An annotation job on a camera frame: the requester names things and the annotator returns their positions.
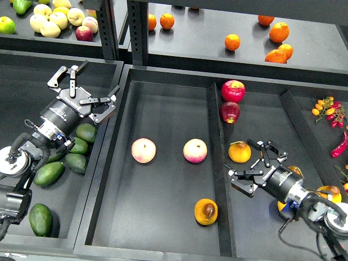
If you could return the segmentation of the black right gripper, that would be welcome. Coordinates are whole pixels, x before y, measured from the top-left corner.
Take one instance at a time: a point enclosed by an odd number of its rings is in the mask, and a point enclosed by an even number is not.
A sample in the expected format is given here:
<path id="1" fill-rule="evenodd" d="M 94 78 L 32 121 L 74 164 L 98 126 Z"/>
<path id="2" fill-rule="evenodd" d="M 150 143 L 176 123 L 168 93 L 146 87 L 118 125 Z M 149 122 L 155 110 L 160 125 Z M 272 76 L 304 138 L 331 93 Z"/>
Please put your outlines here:
<path id="1" fill-rule="evenodd" d="M 264 161 L 257 161 L 251 166 L 251 170 L 244 171 L 237 171 L 224 162 L 223 165 L 228 168 L 231 186 L 249 198 L 252 198 L 255 190 L 260 187 L 282 203 L 294 201 L 300 204 L 306 197 L 306 189 L 302 186 L 303 179 L 280 164 L 287 160 L 288 152 L 279 149 L 272 140 L 264 142 L 247 139 L 247 144 L 261 151 Z M 277 161 L 271 162 L 269 151 L 277 156 Z"/>

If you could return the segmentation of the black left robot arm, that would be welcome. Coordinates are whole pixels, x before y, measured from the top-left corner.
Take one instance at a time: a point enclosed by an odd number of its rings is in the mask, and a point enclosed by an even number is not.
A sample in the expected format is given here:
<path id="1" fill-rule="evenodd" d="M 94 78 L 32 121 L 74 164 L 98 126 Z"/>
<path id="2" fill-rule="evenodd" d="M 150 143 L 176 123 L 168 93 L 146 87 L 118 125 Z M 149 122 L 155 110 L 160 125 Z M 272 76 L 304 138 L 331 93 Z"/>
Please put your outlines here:
<path id="1" fill-rule="evenodd" d="M 70 68 L 61 66 L 47 83 L 57 96 L 41 112 L 42 124 L 37 126 L 28 121 L 32 132 L 20 134 L 11 146 L 1 149 L 1 178 L 20 179 L 14 187 L 1 185 L 1 238 L 10 225 L 20 224 L 27 215 L 32 200 L 30 186 L 52 152 L 66 152 L 75 145 L 71 134 L 83 119 L 89 117 L 99 124 L 116 110 L 119 86 L 100 98 L 77 86 L 77 76 L 88 63 Z"/>

